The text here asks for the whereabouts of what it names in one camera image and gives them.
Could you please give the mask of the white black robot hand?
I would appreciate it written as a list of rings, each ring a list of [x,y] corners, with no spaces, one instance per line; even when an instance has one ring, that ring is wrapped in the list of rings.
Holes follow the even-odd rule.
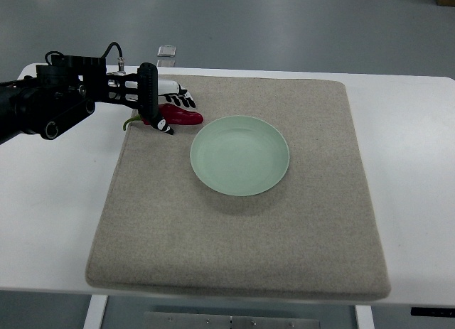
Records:
[[[125,72],[109,72],[107,73],[110,79],[108,80],[108,85],[110,88],[113,88],[113,91],[109,92],[109,101],[110,102],[117,102],[118,104],[123,104],[125,106],[130,107],[131,109],[136,110],[137,114],[142,115],[146,118],[150,123],[156,121],[158,116],[161,115],[159,111],[159,115],[155,118],[155,120],[151,121],[150,116],[145,115],[145,111],[141,111],[141,107],[138,104],[139,97],[136,93],[124,93],[122,94],[119,89],[121,87],[126,87],[127,89],[136,90],[138,87],[138,83],[133,80],[125,80],[122,81],[119,78],[127,76]],[[188,111],[197,112],[197,106],[191,96],[190,92],[178,84],[176,81],[161,79],[157,80],[157,92],[158,92],[158,109],[160,104],[173,104],[177,107],[181,107]]]

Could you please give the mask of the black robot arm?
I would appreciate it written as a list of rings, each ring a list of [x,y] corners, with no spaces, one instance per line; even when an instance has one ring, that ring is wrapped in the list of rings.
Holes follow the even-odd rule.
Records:
[[[19,134],[54,140],[88,118],[98,102],[135,109],[155,129],[165,120],[158,106],[158,71],[142,63],[135,73],[107,74],[106,57],[51,51],[36,76],[1,83],[1,142]]]

